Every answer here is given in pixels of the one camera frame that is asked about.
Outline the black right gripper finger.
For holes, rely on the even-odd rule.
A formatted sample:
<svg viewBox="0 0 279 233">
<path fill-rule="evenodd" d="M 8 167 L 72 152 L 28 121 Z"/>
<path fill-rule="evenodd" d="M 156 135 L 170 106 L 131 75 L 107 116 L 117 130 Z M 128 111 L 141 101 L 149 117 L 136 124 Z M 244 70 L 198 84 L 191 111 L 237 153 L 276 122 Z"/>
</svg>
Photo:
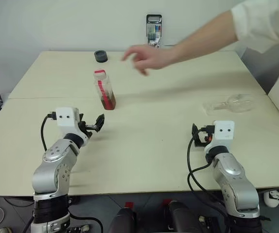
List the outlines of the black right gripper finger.
<svg viewBox="0 0 279 233">
<path fill-rule="evenodd" d="M 195 124 L 192 125 L 192 138 L 195 147 L 205 147 L 206 143 L 200 140 L 199 134 L 201 132 L 206 132 L 205 128 L 198 128 Z"/>
</svg>

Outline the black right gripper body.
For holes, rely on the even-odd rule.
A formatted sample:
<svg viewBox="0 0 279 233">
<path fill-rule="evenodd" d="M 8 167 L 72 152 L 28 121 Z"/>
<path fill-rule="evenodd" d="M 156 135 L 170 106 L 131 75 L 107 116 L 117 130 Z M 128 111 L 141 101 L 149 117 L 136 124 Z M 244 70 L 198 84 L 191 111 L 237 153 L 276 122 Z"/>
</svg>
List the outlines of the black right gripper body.
<svg viewBox="0 0 279 233">
<path fill-rule="evenodd" d="M 198 135 L 199 139 L 197 142 L 198 145 L 206 146 L 206 145 L 210 144 L 212 141 L 212 136 L 213 136 L 213 134 L 211 134 L 211 133 L 206 133 L 206 132 L 199 133 L 199 135 Z"/>
</svg>

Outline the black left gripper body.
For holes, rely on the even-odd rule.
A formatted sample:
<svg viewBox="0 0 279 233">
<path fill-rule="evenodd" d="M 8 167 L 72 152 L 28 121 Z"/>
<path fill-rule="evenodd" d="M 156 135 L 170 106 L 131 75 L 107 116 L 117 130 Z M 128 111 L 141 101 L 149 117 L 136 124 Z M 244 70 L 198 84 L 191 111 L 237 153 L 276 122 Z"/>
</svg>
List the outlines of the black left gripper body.
<svg viewBox="0 0 279 233">
<path fill-rule="evenodd" d="M 92 136 L 92 132 L 91 131 L 96 131 L 98 132 L 98 126 L 96 124 L 94 125 L 86 125 L 85 121 L 80 121 L 78 123 L 78 127 L 80 129 L 81 132 L 83 132 L 88 139 L 91 138 Z"/>
</svg>

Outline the person's right hand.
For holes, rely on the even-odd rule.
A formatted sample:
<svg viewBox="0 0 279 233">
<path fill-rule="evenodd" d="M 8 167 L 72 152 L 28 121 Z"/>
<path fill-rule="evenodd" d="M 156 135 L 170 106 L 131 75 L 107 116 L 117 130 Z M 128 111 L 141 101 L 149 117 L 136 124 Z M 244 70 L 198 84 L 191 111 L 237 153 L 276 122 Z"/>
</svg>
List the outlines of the person's right hand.
<svg viewBox="0 0 279 233">
<path fill-rule="evenodd" d="M 136 45 L 128 48 L 122 61 L 133 55 L 133 66 L 142 75 L 148 75 L 147 69 L 162 69 L 178 61 L 175 49 L 156 49 L 148 45 Z"/>
</svg>

